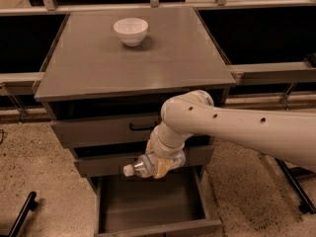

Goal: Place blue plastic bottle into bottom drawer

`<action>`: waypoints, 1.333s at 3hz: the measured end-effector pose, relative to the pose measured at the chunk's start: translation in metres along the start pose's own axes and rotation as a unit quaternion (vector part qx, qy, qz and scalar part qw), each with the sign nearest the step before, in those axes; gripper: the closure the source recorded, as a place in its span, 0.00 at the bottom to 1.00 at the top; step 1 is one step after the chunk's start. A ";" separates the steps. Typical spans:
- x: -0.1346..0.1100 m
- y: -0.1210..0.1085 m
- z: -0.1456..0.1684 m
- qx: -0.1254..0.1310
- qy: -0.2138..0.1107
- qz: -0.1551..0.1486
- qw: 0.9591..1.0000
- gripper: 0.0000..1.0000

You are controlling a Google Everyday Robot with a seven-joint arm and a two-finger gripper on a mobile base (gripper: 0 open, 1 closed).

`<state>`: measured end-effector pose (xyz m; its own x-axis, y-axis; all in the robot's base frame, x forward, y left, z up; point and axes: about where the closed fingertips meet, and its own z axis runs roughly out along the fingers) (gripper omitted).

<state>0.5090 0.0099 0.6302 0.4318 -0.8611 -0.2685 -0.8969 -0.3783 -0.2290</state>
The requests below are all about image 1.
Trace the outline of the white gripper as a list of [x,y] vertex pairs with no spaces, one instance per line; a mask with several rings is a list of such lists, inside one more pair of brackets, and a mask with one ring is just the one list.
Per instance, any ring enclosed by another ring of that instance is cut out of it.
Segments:
[[190,133],[178,133],[163,121],[153,129],[146,144],[145,154],[153,151],[159,157],[153,175],[155,179],[166,176],[173,165],[173,161],[168,158],[178,155],[191,136]]

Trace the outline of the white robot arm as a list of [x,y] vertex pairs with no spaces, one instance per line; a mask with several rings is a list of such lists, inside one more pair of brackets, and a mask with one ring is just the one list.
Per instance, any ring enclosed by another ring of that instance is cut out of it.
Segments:
[[205,91],[167,100],[161,122],[150,135],[155,155],[154,177],[164,177],[172,159],[195,135],[209,135],[316,171],[316,115],[217,108]]

